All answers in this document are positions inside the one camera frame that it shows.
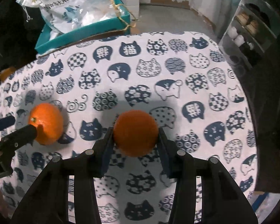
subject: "gray floor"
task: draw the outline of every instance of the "gray floor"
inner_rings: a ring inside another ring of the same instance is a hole
[[[217,41],[213,29],[193,11],[164,6],[140,6],[137,22],[140,32],[180,32],[195,31],[204,33]]]

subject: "cat print tablecloth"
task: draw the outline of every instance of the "cat print tablecloth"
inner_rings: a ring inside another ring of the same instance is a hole
[[[52,146],[36,141],[16,152],[14,173],[1,189],[15,209],[53,156],[76,157],[93,146],[124,111],[148,112],[167,137],[196,158],[215,156],[246,197],[255,186],[256,143],[247,100],[217,44],[196,32],[145,33],[80,43],[17,70],[0,86],[0,118],[27,124],[37,104],[56,105],[64,133]],[[157,149],[139,158],[114,148],[109,170],[95,179],[103,223],[166,223],[175,192]],[[74,218],[74,177],[69,181],[69,220]],[[197,178],[196,217],[202,186]]]

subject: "orange fruit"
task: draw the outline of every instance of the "orange fruit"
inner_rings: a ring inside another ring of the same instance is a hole
[[[51,145],[63,134],[62,114],[49,103],[35,106],[30,112],[28,123],[37,128],[35,140],[41,145]]]
[[[158,125],[148,113],[130,110],[117,118],[113,138],[127,156],[143,156],[152,151],[158,138]]]

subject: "silver bolt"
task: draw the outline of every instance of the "silver bolt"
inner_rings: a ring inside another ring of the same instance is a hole
[[[60,160],[60,157],[59,156],[54,156],[53,158],[52,158],[52,161],[53,162],[58,162]]]
[[[183,151],[183,150],[178,150],[177,154],[180,155],[180,156],[184,156],[184,155],[186,155],[186,152]]]
[[[219,160],[216,157],[211,157],[211,162],[212,163],[217,163]]]
[[[87,149],[87,150],[85,151],[85,154],[86,154],[86,155],[92,155],[92,154],[94,154],[94,150],[92,150],[92,149]]]

